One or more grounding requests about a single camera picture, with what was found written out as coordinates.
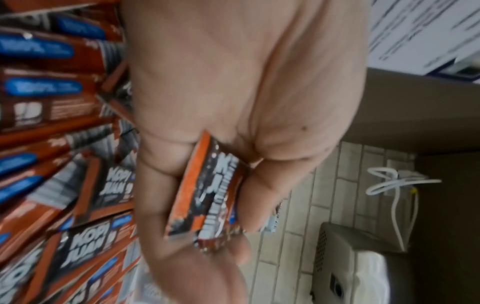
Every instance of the palm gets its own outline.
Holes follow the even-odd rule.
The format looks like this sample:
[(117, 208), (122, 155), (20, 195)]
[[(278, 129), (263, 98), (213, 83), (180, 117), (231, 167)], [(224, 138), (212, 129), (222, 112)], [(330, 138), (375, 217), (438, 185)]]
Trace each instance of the palm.
[(239, 196), (241, 223), (257, 229), (355, 113), (365, 77), (365, 7), (132, 0), (123, 13), (142, 135), (135, 199), (144, 254), (181, 303), (241, 303), (234, 256), (205, 260), (184, 246), (190, 240), (162, 240), (178, 179), (204, 129), (244, 160), (261, 160)]

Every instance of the electrical cord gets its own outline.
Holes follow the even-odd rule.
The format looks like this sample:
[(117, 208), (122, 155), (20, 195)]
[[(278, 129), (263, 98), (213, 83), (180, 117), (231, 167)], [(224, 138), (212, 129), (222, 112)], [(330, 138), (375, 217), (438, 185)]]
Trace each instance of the electrical cord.
[[(429, 179), (427, 176), (421, 175), (417, 172), (412, 172), (408, 170), (395, 170), (388, 167), (377, 167), (369, 168), (368, 173), (385, 179), (385, 182), (373, 185), (369, 187), (365, 193), (367, 195), (378, 195), (384, 193), (390, 189), (395, 190), (395, 196), (393, 198), (393, 204), (391, 206), (390, 214), (391, 220), (393, 222), (393, 229), (395, 230), (398, 243), (402, 251), (406, 251), (408, 246), (410, 235), (414, 229), (415, 221), (417, 220), (417, 215), (419, 213), (419, 191), (414, 185), (418, 184), (434, 184), (441, 183), (440, 179)], [(396, 210), (400, 200), (400, 187), (408, 186), (410, 188), (410, 193), (414, 195), (413, 198), (413, 215), (411, 218), (410, 227), (405, 236), (405, 240), (400, 234), (399, 225), (397, 223)]]

